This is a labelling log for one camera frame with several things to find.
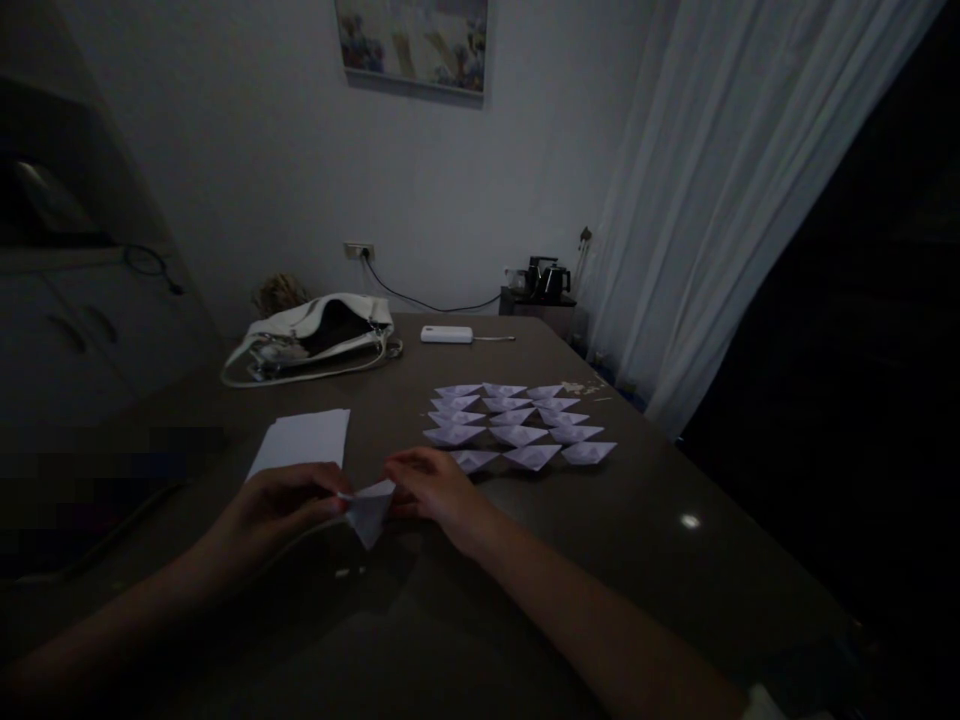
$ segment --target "curtain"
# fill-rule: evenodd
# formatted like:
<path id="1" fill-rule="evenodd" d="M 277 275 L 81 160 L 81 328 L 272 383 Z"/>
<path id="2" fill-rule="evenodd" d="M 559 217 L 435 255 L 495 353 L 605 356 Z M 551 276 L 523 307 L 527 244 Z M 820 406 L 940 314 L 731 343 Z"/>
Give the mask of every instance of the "curtain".
<path id="1" fill-rule="evenodd" d="M 662 0 L 578 292 L 669 437 L 942 0 Z"/>

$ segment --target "table surface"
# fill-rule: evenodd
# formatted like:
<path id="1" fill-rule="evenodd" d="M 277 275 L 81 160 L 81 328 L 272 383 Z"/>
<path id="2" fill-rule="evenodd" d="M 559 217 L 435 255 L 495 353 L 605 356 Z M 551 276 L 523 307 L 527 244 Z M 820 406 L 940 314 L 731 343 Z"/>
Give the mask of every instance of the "table surface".
<path id="1" fill-rule="evenodd" d="M 108 425 L 117 443 L 182 426 L 222 427 L 228 442 L 86 572 L 0 593 L 10 647 L 42 642 L 188 548 L 236 493 L 277 417 L 349 408 L 344 470 L 360 488 L 380 479 L 388 454 L 424 444 L 433 388 L 478 382 L 570 384 L 562 396 L 581 398 L 571 410 L 606 428 L 595 439 L 619 443 L 605 462 L 571 467 L 557 455 L 530 474 L 500 458 L 475 480 L 722 670 L 844 632 L 846 615 L 826 590 L 541 321 L 458 318 L 477 335 L 517 337 L 463 346 L 419 342 L 422 325 L 447 316 L 395 319 L 403 357 L 376 370 L 229 390 L 210 369 Z M 495 447 L 484 436 L 478 446 Z M 685 514 L 700 526 L 687 529 Z M 351 572 L 336 579 L 344 568 Z M 602 715 L 532 623 L 429 523 L 393 525 L 369 554 L 346 526 L 307 538 L 173 634 L 145 668 L 125 686 L 143 715 Z"/>

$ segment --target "paper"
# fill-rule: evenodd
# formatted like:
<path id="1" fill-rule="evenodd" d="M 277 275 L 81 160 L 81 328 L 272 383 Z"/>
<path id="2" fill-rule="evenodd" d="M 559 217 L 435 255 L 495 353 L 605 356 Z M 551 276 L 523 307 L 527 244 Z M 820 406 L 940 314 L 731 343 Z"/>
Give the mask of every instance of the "paper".
<path id="1" fill-rule="evenodd" d="M 433 403 L 433 406 L 440 410 L 466 410 L 468 407 L 473 405 L 478 399 L 479 395 L 464 395 L 463 397 L 458 398 L 434 398 L 430 402 Z"/>
<path id="2" fill-rule="evenodd" d="M 571 465 L 596 465 L 616 446 L 616 443 L 577 443 L 564 450 L 563 456 Z"/>
<path id="3" fill-rule="evenodd" d="M 487 406 L 490 412 L 507 412 L 516 410 L 524 405 L 529 405 L 532 401 L 527 398 L 484 398 L 483 404 Z"/>
<path id="4" fill-rule="evenodd" d="M 467 473 L 467 475 L 476 472 L 495 457 L 499 456 L 500 453 L 486 452 L 484 450 L 454 450 L 450 453 L 450 457 L 457 461 L 457 465 L 459 465 L 460 469 Z"/>
<path id="5" fill-rule="evenodd" d="M 531 428 L 526 425 L 495 425 L 489 430 L 497 440 L 514 447 L 529 445 L 534 440 L 538 440 L 547 434 L 546 430 Z"/>
<path id="6" fill-rule="evenodd" d="M 430 438 L 434 445 L 456 447 L 457 445 L 463 445 L 467 440 L 479 435 L 486 429 L 476 425 L 447 425 L 435 430 L 424 430 L 423 434 Z"/>
<path id="7" fill-rule="evenodd" d="M 516 463 L 527 470 L 539 470 L 548 462 L 550 458 L 557 454 L 557 450 L 563 445 L 528 445 L 527 447 L 517 448 L 503 456 L 510 462 Z"/>
<path id="8" fill-rule="evenodd" d="M 544 410 L 566 410 L 578 402 L 580 402 L 580 398 L 547 398 L 546 400 L 534 400 L 533 405 Z"/>
<path id="9" fill-rule="evenodd" d="M 591 438 L 603 428 L 594 425 L 561 425 L 560 427 L 550 428 L 550 434 L 553 439 L 564 445 L 583 442 Z"/>
<path id="10" fill-rule="evenodd" d="M 534 400 L 546 400 L 547 398 L 553 397 L 561 390 L 563 390 L 563 385 L 541 385 L 538 388 L 530 388 L 527 390 L 527 395 Z"/>
<path id="11" fill-rule="evenodd" d="M 559 427 L 561 425 L 576 425 L 579 422 L 586 420 L 589 415 L 581 415 L 579 413 L 562 413 L 556 412 L 554 410 L 544 410 L 539 408 L 540 417 L 543 418 L 543 421 L 547 425 L 553 425 L 554 427 Z"/>
<path id="12" fill-rule="evenodd" d="M 447 425 L 469 425 L 472 422 L 486 417 L 483 413 L 468 413 L 463 410 L 437 410 L 436 412 L 427 413 L 427 415 L 440 427 L 446 427 Z"/>
<path id="13" fill-rule="evenodd" d="M 526 408 L 525 410 L 509 410 L 505 413 L 500 413 L 499 415 L 492 415 L 490 417 L 490 424 L 521 425 L 523 424 L 523 421 L 531 415 L 533 415 L 533 408 Z"/>
<path id="14" fill-rule="evenodd" d="M 482 385 L 450 385 L 445 388 L 436 388 L 437 395 L 440 397 L 463 397 L 470 393 L 475 393 Z"/>
<path id="15" fill-rule="evenodd" d="M 277 418 L 260 443 L 247 480 L 266 468 L 305 462 L 335 462 L 343 467 L 349 421 L 349 410 Z"/>
<path id="16" fill-rule="evenodd" d="M 377 543 L 380 533 L 383 532 L 383 520 L 390 510 L 396 488 L 392 480 L 381 480 L 355 495 L 337 493 L 337 497 L 349 503 L 350 507 L 344 517 L 367 550 Z"/>
<path id="17" fill-rule="evenodd" d="M 484 383 L 483 389 L 487 391 L 487 395 L 490 397 L 510 397 L 511 395 L 516 395 L 518 392 L 527 389 L 526 385 L 492 385 L 491 383 Z"/>

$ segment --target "person's left hand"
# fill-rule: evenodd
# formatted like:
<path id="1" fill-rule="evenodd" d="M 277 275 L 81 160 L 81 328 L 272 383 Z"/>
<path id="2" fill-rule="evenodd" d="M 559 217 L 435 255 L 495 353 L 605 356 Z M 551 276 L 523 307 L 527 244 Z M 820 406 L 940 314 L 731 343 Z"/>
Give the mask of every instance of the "person's left hand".
<path id="1" fill-rule="evenodd" d="M 180 559 L 182 581 L 200 599 L 230 589 L 303 533 L 346 512 L 347 503 L 331 495 L 337 492 L 353 488 L 335 463 L 258 472 Z"/>

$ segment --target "framed picture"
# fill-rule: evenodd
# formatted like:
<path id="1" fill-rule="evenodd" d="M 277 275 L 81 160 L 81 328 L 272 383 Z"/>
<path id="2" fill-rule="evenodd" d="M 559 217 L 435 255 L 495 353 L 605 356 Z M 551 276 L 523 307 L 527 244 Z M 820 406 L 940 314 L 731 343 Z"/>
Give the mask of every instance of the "framed picture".
<path id="1" fill-rule="evenodd" d="M 348 73 L 483 95 L 487 0 L 336 0 Z"/>

